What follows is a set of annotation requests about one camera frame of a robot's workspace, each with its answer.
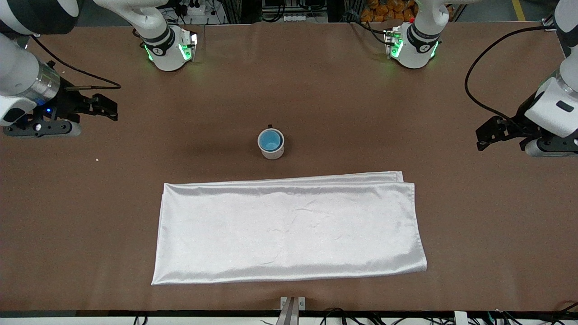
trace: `satin fabric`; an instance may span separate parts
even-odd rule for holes
[[[152,284],[424,271],[414,185],[393,179],[397,174],[371,173],[165,184]]]

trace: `black cable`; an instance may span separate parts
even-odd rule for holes
[[[517,325],[522,325],[522,323],[518,322],[518,320],[515,319],[512,315],[510,315],[509,312],[504,312],[503,314],[504,314],[505,316],[507,316],[509,319],[513,320],[514,323],[516,323]]]
[[[570,309],[572,309],[572,308],[574,308],[574,307],[576,307],[576,306],[578,306],[578,302],[575,302],[575,303],[573,303],[572,305],[570,305],[570,306],[562,309],[560,312],[561,312],[561,313],[567,313]]]
[[[369,23],[367,23],[367,25],[368,25],[367,30],[369,30],[371,32],[371,35],[373,35],[373,37],[375,37],[375,39],[377,39],[380,43],[385,44],[385,45],[394,45],[395,44],[393,42],[386,42],[386,41],[382,40],[381,38],[379,38],[376,31],[369,26]]]
[[[425,320],[429,320],[430,322],[432,322],[433,324],[437,324],[437,325],[444,325],[445,323],[441,323],[441,322],[437,322],[436,320],[434,320],[433,318],[427,318],[427,317],[422,317]]]
[[[227,20],[229,24],[237,23],[237,13],[235,12],[235,6],[230,3],[229,0],[223,0],[225,14],[227,14]]]
[[[341,322],[342,322],[343,324],[347,325],[347,319],[348,319],[348,318],[351,319],[352,321],[354,321],[357,325],[366,325],[366,324],[361,323],[359,320],[357,320],[357,318],[352,317],[352,316],[343,316],[343,317],[341,317]]]
[[[281,4],[279,5],[279,8],[277,9],[277,13],[275,14],[275,17],[273,17],[273,19],[271,19],[271,20],[263,18],[262,21],[266,21],[267,23],[274,23],[275,21],[278,21],[279,19],[281,19],[283,17],[283,15],[285,14],[285,0],[280,0],[280,1],[281,1]]]
[[[321,319],[321,323],[319,323],[319,325],[327,325],[327,318],[329,317],[329,315],[331,315],[332,312],[335,311],[343,311],[343,309],[341,308],[331,308],[328,310],[327,314],[325,315],[325,317],[323,317]]]
[[[187,23],[184,22],[184,16],[181,16],[181,15],[177,14],[176,12],[175,12],[175,14],[177,15],[177,24],[179,23],[179,18],[181,18],[181,21],[183,22],[183,25],[186,25],[186,24],[187,24]]]
[[[484,57],[484,55],[486,53],[488,53],[494,46],[496,46],[497,44],[499,44],[501,41],[505,40],[506,38],[522,33],[522,32],[529,32],[529,31],[540,31],[540,30],[544,30],[544,29],[551,29],[552,26],[536,26],[536,27],[527,27],[527,28],[522,28],[522,29],[518,29],[516,31],[510,32],[504,36],[502,36],[501,38],[499,38],[497,41],[495,41],[494,43],[492,43],[490,46],[488,46],[478,57],[477,59],[475,59],[475,61],[472,63],[472,66],[469,68],[468,73],[466,74],[466,78],[464,80],[464,88],[466,90],[466,94],[468,95],[468,97],[476,104],[478,104],[481,108],[488,110],[490,112],[492,112],[493,114],[496,114],[498,116],[500,116],[501,118],[503,118],[504,120],[508,121],[509,123],[511,123],[512,125],[514,125],[518,130],[520,130],[523,134],[525,135],[531,135],[530,132],[528,132],[527,130],[524,129],[524,127],[522,127],[521,125],[515,123],[511,118],[509,118],[507,115],[505,115],[504,113],[495,110],[485,104],[483,104],[482,102],[480,102],[479,100],[477,100],[476,97],[474,97],[472,95],[472,93],[469,91],[469,86],[468,86],[468,82],[469,82],[469,78],[470,75],[472,74],[472,71],[474,69],[474,67],[476,66],[476,64],[481,60],[481,58]]]
[[[110,83],[110,84],[113,84],[113,85],[114,85],[114,86],[78,86],[78,87],[75,86],[75,90],[84,90],[85,88],[86,88],[86,90],[88,90],[88,89],[120,89],[121,86],[120,86],[119,83],[116,83],[116,82],[114,82],[114,81],[112,81],[112,80],[109,80],[109,79],[106,79],[106,78],[103,78],[103,77],[99,77],[99,76],[97,76],[97,75],[93,75],[92,73],[86,72],[86,71],[81,70],[81,69],[76,68],[76,67],[73,67],[72,65],[64,62],[63,60],[60,60],[59,57],[57,57],[54,53],[52,53],[52,52],[51,52],[46,46],[44,46],[44,44],[42,44],[35,36],[31,35],[30,37],[32,37],[32,39],[34,40],[34,42],[36,42],[36,44],[38,44],[38,46],[40,46],[46,53],[48,53],[48,54],[49,54],[51,57],[53,57],[56,61],[60,62],[60,64],[66,66],[66,67],[68,67],[68,68],[70,68],[70,69],[73,69],[73,70],[76,71],[76,72],[80,72],[80,73],[82,73],[82,74],[84,74],[84,75],[87,75],[87,76],[89,76],[89,77],[93,77],[93,78],[95,78],[95,79],[98,79],[98,80],[101,80],[101,81],[104,81],[104,82],[107,82],[107,83]]]
[[[385,324],[384,321],[381,320],[381,317],[379,317],[379,315],[377,313],[372,313],[373,315],[371,317],[368,317],[368,319],[375,325],[387,325]]]
[[[368,30],[368,31],[370,31],[370,32],[372,32],[372,33],[374,33],[374,34],[382,34],[382,35],[385,35],[385,34],[388,33],[388,31],[378,31],[377,29],[371,28],[371,26],[369,25],[369,22],[367,22],[367,26],[366,26],[366,25],[363,25],[363,24],[360,23],[359,21],[348,21],[348,23],[356,23],[356,24],[358,24],[359,26],[363,27],[363,29]]]
[[[404,319],[407,319],[407,317],[402,317],[402,318],[396,320],[395,322],[391,323],[391,325],[398,325],[398,324],[401,323],[401,321],[403,321]]]
[[[301,3],[301,0],[297,0],[297,5],[299,7],[301,7],[301,9],[305,9],[305,10],[321,10],[323,8],[325,8],[325,5],[317,5],[317,6],[305,6]]]
[[[456,23],[456,22],[458,21],[458,19],[460,19],[460,17],[461,17],[462,14],[464,13],[464,10],[466,10],[466,7],[467,7],[467,6],[468,6],[467,4],[464,5],[464,7],[462,8],[462,11],[460,11],[460,14],[459,14],[456,18],[454,18],[454,23]]]

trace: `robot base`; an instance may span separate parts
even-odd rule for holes
[[[428,46],[427,49],[422,49],[425,52],[419,53],[407,40],[407,30],[411,25],[411,23],[403,23],[401,26],[395,27],[392,33],[385,34],[384,40],[393,43],[393,45],[386,45],[386,52],[389,57],[397,60],[404,67],[419,69],[435,56],[439,41],[431,47]]]
[[[171,29],[175,32],[175,42],[166,50],[162,56],[158,56],[153,50],[149,50],[147,46],[144,49],[149,54],[149,60],[154,63],[160,70],[175,71],[182,67],[187,61],[191,61],[195,57],[195,49],[197,47],[197,34],[191,33],[188,30],[182,29],[179,26],[171,25]]]

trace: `table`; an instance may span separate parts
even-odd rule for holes
[[[477,55],[529,25],[449,24],[415,71],[347,24],[192,27],[197,61],[176,72],[154,68],[130,28],[41,37],[122,84],[105,92],[119,120],[83,116],[77,138],[0,137],[0,308],[273,309],[295,295],[308,309],[535,311],[576,299],[576,161],[531,158],[516,141],[478,152],[491,114],[463,91]],[[471,90],[513,115],[562,59],[555,33],[517,35],[480,62]],[[256,146],[268,124],[287,138],[276,161]],[[387,170],[416,184],[426,272],[150,286],[163,182]]]

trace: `black wire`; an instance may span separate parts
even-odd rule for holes
[[[385,322],[381,320],[381,317],[377,313],[372,313],[373,316],[369,317],[368,319],[375,325],[387,325]]]
[[[275,14],[275,17],[271,20],[269,19],[265,19],[263,18],[263,21],[266,21],[267,23],[274,23],[275,21],[278,21],[279,19],[281,19],[283,17],[283,15],[285,14],[285,0],[280,0],[281,4],[279,5],[279,8],[277,9],[277,14]]]
[[[422,317],[425,320],[429,320],[430,322],[437,324],[437,325],[444,325],[445,323],[441,323],[441,322],[437,322],[436,320],[434,320],[433,318],[427,318],[427,317]]]
[[[376,34],[376,31],[369,26],[369,23],[367,23],[367,25],[368,25],[367,30],[369,30],[371,32],[371,35],[373,35],[373,37],[375,37],[375,39],[377,39],[380,43],[385,44],[385,45],[393,45],[394,44],[393,42],[386,42],[386,41],[382,40],[381,38],[379,38],[378,35]]]
[[[329,315],[331,315],[332,312],[335,311],[343,311],[343,309],[341,308],[331,308],[328,310],[327,314],[325,315],[325,317],[323,317],[321,319],[321,323],[319,323],[319,325],[327,325],[327,317],[329,317]]]
[[[297,0],[297,5],[298,5],[299,7],[301,7],[302,9],[305,9],[305,10],[321,10],[321,9],[325,8],[325,5],[317,5],[317,6],[309,6],[309,7],[307,7],[307,6],[304,6],[304,5],[301,3],[301,0]]]
[[[348,23],[356,23],[356,24],[358,24],[359,26],[363,27],[363,29],[366,29],[366,30],[368,30],[368,31],[370,31],[370,32],[372,32],[372,33],[374,33],[374,34],[382,34],[382,35],[385,35],[385,34],[388,33],[388,31],[378,31],[377,29],[371,28],[371,26],[369,25],[369,23],[367,23],[367,26],[366,26],[366,25],[363,25],[363,24],[360,23],[359,21],[348,21]]]
[[[341,322],[342,322],[343,324],[347,325],[347,319],[348,319],[348,318],[351,319],[352,321],[354,321],[357,325],[366,325],[366,324],[361,323],[359,320],[357,320],[355,317],[352,317],[352,316],[343,316],[343,317],[341,317]]]
[[[73,67],[72,65],[64,62],[63,60],[60,60],[60,58],[58,58],[54,53],[52,53],[46,46],[44,46],[44,44],[42,44],[35,36],[31,35],[32,39],[34,40],[34,42],[36,42],[36,44],[38,44],[46,53],[48,53],[51,57],[53,57],[56,61],[60,62],[60,64],[73,69],[74,71],[80,72],[84,75],[87,75],[89,77],[93,77],[95,79],[113,84],[114,86],[79,86],[79,87],[88,87],[87,89],[120,89],[120,84],[116,83],[112,80],[103,78],[103,77],[99,77],[97,75],[93,75],[92,73],[86,72],[84,70],[81,70],[79,68]]]
[[[562,313],[567,313],[570,309],[572,309],[572,308],[574,308],[574,307],[576,307],[576,306],[578,306],[578,302],[575,302],[575,303],[573,303],[572,305],[570,305],[570,306],[562,309],[560,312],[562,312]]]
[[[492,112],[493,114],[499,115],[501,116],[504,120],[508,121],[509,123],[511,123],[512,125],[514,125],[518,130],[520,130],[523,134],[525,135],[531,135],[530,132],[528,132],[527,130],[525,130],[521,125],[515,123],[511,118],[509,118],[507,115],[505,115],[504,113],[495,110],[489,106],[487,106],[486,104],[480,102],[479,100],[477,100],[476,97],[474,97],[472,95],[472,93],[469,91],[469,86],[468,86],[468,82],[469,82],[469,78],[470,75],[472,74],[472,71],[474,69],[474,67],[476,66],[476,64],[481,60],[481,58],[484,57],[484,55],[486,53],[488,53],[494,46],[496,46],[498,43],[500,43],[501,41],[505,40],[506,38],[513,36],[515,34],[519,34],[522,32],[529,32],[529,31],[540,31],[543,29],[551,29],[552,26],[536,26],[536,27],[527,27],[527,28],[522,28],[522,29],[518,29],[516,31],[510,32],[504,36],[502,36],[501,38],[499,38],[497,41],[495,41],[494,43],[492,43],[490,46],[488,46],[478,57],[477,59],[475,59],[475,61],[472,63],[472,66],[469,68],[468,73],[466,74],[466,78],[464,80],[464,88],[466,90],[466,94],[468,95],[468,97],[473,100],[474,103],[478,104],[481,108],[488,110],[490,112]]]
[[[467,4],[464,5],[464,7],[462,8],[462,11],[460,11],[460,14],[459,14],[456,18],[454,18],[454,23],[456,23],[456,22],[458,21],[458,19],[460,19],[460,17],[461,17],[462,14],[464,13],[464,10],[466,10],[466,7],[467,7],[467,6],[468,6]]]
[[[518,324],[518,325],[522,325],[522,323],[518,322],[517,319],[515,319],[512,315],[510,315],[509,312],[504,312],[504,315],[506,315],[509,319],[513,320],[514,323]]]
[[[403,321],[404,319],[407,319],[407,317],[402,317],[402,318],[396,320],[395,322],[391,323],[391,325],[397,325],[397,324],[399,324],[401,321]]]
[[[136,28],[133,28],[133,29],[132,29],[132,34],[133,34],[134,37],[140,38],[140,35],[139,35],[139,33],[136,31]],[[144,49],[145,43],[144,43],[144,42],[141,42],[141,43],[139,44],[139,47],[140,47],[141,49]]]
[[[172,6],[173,10],[175,11],[175,15],[177,15],[177,20],[176,23],[179,23],[179,18],[181,18],[181,20],[183,21],[183,25],[186,25],[187,23],[184,22],[184,18],[181,17],[181,15],[178,14],[178,12],[180,12],[180,10],[177,11],[177,5]]]

